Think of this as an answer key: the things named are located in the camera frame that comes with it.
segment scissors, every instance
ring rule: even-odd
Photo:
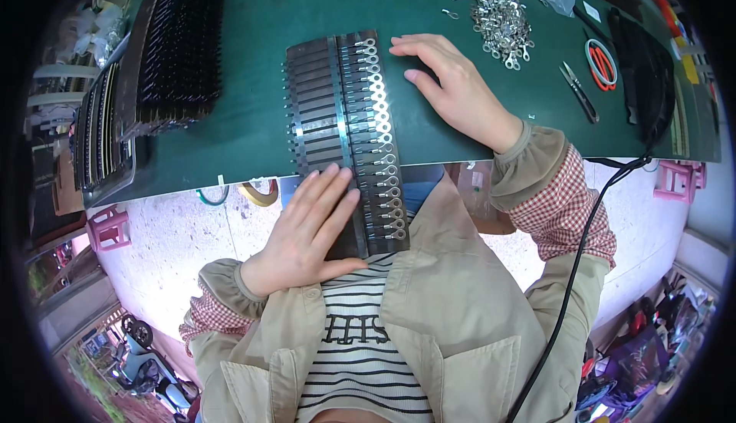
[[[593,80],[602,91],[612,91],[616,89],[616,81],[618,80],[618,71],[611,53],[598,40],[591,39],[588,32],[583,28],[585,37],[585,57],[590,65],[590,73]]]
[[[563,61],[562,64],[565,65],[565,68],[563,69],[562,67],[560,67],[559,71],[562,72],[562,76],[565,77],[567,83],[570,85],[571,88],[573,88],[573,92],[578,98],[578,102],[580,102],[580,105],[582,105],[583,110],[585,111],[585,115],[588,117],[588,121],[590,121],[591,124],[596,124],[598,121],[601,120],[601,118],[598,116],[598,113],[593,108],[590,100],[588,100],[585,92],[583,92],[580,81],[578,81],[578,78],[575,76],[575,73],[573,73],[573,70],[570,69],[570,66],[567,65],[567,62]]]

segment beige jacket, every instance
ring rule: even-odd
[[[516,146],[495,157],[494,204],[512,210],[536,196],[568,152],[579,158],[562,133],[525,125]],[[409,233],[411,250],[397,256],[386,281],[386,331],[426,392],[437,423],[503,421],[555,325],[574,254],[548,260],[542,277],[522,293],[478,235],[447,175]],[[220,260],[200,272],[200,283],[217,301],[260,318],[244,337],[204,332],[191,338],[205,387],[204,419],[292,422],[324,335],[320,285],[283,290],[266,303],[245,288],[238,266]],[[516,421],[570,420],[609,266],[584,254],[562,331]],[[192,324],[190,314],[186,322]]]

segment concrete floor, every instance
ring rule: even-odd
[[[601,189],[614,172],[586,162],[591,188]],[[596,326],[638,299],[670,269],[687,219],[688,206],[652,197],[657,174],[638,170],[605,196],[610,225],[618,238],[617,268],[606,277]],[[213,198],[220,188],[205,191]],[[245,260],[266,244],[281,202],[261,208],[234,189],[220,207],[204,205],[194,191],[118,205],[129,215],[133,244],[100,252],[122,305],[168,336],[198,296],[197,271],[218,258]],[[528,234],[483,235],[520,285],[527,289],[543,263]]]

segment green work table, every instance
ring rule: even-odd
[[[287,151],[287,123],[283,108],[281,62],[286,49],[320,36],[374,28],[378,32],[382,73],[389,110],[394,118],[401,165],[487,160],[485,148],[450,128],[426,103],[403,71],[416,67],[414,58],[388,53],[391,36],[441,33],[472,60],[493,93],[513,114],[538,125],[561,129],[583,156],[630,156],[643,152],[639,129],[626,122],[623,86],[602,92],[595,86],[584,55],[583,22],[566,18],[538,0],[522,0],[532,27],[531,61],[521,70],[508,70],[481,49],[473,31],[470,0],[225,0],[222,23],[222,96],[212,114],[187,130],[165,133],[152,140],[148,163],[132,185],[107,203],[161,195],[186,189],[261,177],[290,176],[292,153]],[[603,17],[610,4],[585,0]],[[131,0],[132,19],[141,0]],[[442,13],[459,14],[453,20]],[[664,20],[649,4],[641,6],[644,25],[668,49],[670,34]],[[566,61],[601,117],[590,124],[558,66]],[[693,86],[675,61],[683,90],[690,142],[690,158],[718,160],[718,137],[711,115],[698,113]],[[654,152],[676,158],[670,135]]]

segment person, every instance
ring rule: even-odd
[[[534,238],[543,274],[522,293],[447,175],[409,210],[409,251],[325,261],[360,193],[345,194],[348,169],[313,172],[261,252],[199,272],[203,295],[179,331],[206,422],[503,421],[547,345],[598,197],[580,154],[561,132],[507,112],[443,36],[391,43],[391,54],[437,74],[439,84],[416,69],[404,76],[439,116],[494,152],[493,205]],[[615,249],[600,207],[562,330],[517,421],[572,418]]]

